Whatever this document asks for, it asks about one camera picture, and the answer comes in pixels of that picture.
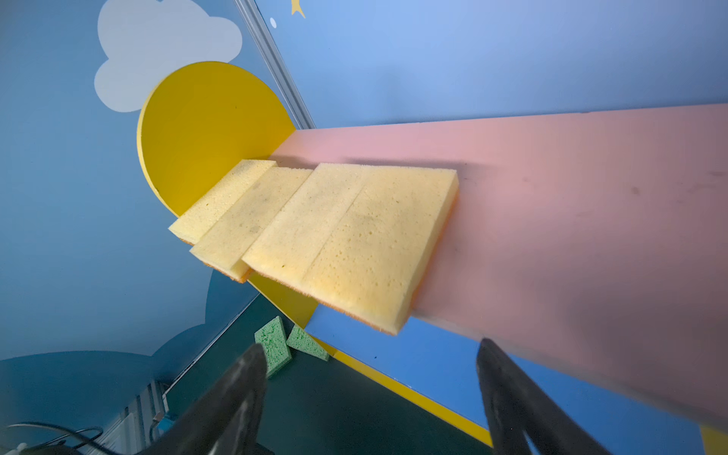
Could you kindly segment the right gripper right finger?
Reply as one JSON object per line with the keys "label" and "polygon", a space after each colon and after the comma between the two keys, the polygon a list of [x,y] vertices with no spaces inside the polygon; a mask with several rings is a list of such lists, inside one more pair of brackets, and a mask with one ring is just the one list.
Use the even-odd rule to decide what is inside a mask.
{"label": "right gripper right finger", "polygon": [[491,339],[476,369],[496,454],[608,453]]}

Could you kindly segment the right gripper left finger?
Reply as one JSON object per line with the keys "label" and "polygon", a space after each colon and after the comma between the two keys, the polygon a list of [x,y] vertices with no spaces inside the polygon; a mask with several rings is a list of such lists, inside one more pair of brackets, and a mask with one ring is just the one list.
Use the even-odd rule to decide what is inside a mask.
{"label": "right gripper left finger", "polygon": [[267,391],[267,358],[252,345],[145,454],[267,454],[257,442]]}

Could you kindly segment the yellow sponge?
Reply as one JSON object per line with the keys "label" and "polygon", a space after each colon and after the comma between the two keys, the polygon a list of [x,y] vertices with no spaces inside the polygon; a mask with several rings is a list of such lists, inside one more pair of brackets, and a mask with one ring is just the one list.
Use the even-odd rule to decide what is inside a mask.
{"label": "yellow sponge", "polygon": [[306,271],[372,172],[368,165],[318,165],[244,254],[243,261],[259,274],[301,290]]}
{"label": "yellow sponge", "polygon": [[397,335],[458,195],[452,169],[370,166],[360,193],[304,273],[301,289]]}
{"label": "yellow sponge", "polygon": [[243,159],[169,227],[194,246],[261,177],[277,167],[273,160]]}
{"label": "yellow sponge", "polygon": [[252,269],[243,261],[244,254],[310,174],[310,169],[282,167],[266,171],[191,248],[191,254],[231,280],[246,282]]}

